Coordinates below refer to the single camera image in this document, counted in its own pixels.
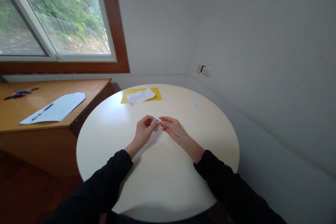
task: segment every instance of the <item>black pen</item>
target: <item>black pen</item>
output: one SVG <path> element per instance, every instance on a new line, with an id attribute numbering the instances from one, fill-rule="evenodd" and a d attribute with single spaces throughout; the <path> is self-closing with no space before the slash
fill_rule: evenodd
<path id="1" fill-rule="evenodd" d="M 40 115 L 42 115 L 48 108 L 50 108 L 52 105 L 54 105 L 53 103 L 51 103 L 48 107 L 46 107 L 41 113 L 39 113 L 37 116 L 35 116 L 32 121 L 34 121 L 37 117 L 39 117 Z"/>

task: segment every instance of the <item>window glass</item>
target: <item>window glass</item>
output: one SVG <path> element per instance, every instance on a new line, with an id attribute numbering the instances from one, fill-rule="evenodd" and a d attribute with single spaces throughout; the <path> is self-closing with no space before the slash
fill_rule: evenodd
<path id="1" fill-rule="evenodd" d="M 11 0 L 0 0 L 0 55 L 45 55 Z"/>
<path id="2" fill-rule="evenodd" d="M 29 0 L 58 54 L 106 54 L 98 0 Z"/>

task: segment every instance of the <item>round white table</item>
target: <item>round white table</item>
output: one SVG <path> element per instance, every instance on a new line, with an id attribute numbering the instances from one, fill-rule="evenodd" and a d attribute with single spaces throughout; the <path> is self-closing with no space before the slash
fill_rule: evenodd
<path id="1" fill-rule="evenodd" d="M 88 116 L 77 142 L 77 164 L 84 181 L 133 140 L 137 122 L 147 114 L 176 118 L 197 143 L 237 172 L 237 136 L 214 103 L 178 86 L 150 84 L 133 88 L 149 87 L 158 87 L 162 100 L 121 104 L 124 91 L 120 91 Z M 192 96 L 198 106 L 192 105 Z M 133 162 L 112 209 L 116 213 L 140 221 L 171 222 L 197 215 L 216 203 L 190 157 L 161 128 L 152 133 Z"/>

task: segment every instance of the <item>small white paper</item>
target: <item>small white paper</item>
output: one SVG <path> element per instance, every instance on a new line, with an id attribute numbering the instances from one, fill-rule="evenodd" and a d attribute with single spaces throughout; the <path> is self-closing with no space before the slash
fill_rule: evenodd
<path id="1" fill-rule="evenodd" d="M 192 104 L 193 106 L 198 106 L 197 101 L 196 101 L 196 99 L 195 99 L 194 96 L 191 97 L 191 104 Z"/>
<path id="2" fill-rule="evenodd" d="M 62 121 L 72 110 L 86 99 L 84 93 L 66 94 L 50 103 L 52 106 L 44 111 L 50 104 L 24 119 L 20 124 L 33 124 L 43 121 Z"/>
<path id="3" fill-rule="evenodd" d="M 146 90 L 140 90 L 139 92 L 133 94 L 126 94 L 128 102 L 132 104 L 144 102 L 150 98 L 153 98 L 154 96 L 155 93 L 149 88 Z"/>
<path id="4" fill-rule="evenodd" d="M 159 121 L 159 120 L 156 119 L 156 118 L 154 118 L 153 121 L 150 123 L 150 126 L 152 126 L 152 125 L 153 125 L 154 123 L 156 123 L 157 121 Z M 155 127 L 155 129 L 154 129 L 155 132 L 157 132 L 157 131 L 159 130 L 159 126 L 160 126 L 160 124 L 159 124 L 158 126 Z"/>

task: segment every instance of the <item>electrical outlet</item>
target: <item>electrical outlet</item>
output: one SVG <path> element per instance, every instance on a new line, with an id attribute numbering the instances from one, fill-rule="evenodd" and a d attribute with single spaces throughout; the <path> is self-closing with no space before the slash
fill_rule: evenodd
<path id="1" fill-rule="evenodd" d="M 207 66 L 203 66 L 202 68 L 202 74 L 209 76 L 211 72 L 211 68 L 207 67 Z"/>
<path id="2" fill-rule="evenodd" d="M 200 74 L 200 73 L 201 73 L 201 71 L 202 71 L 202 67 L 203 67 L 203 65 L 201 65 L 201 64 L 198 64 L 198 65 L 197 65 L 196 72 Z"/>

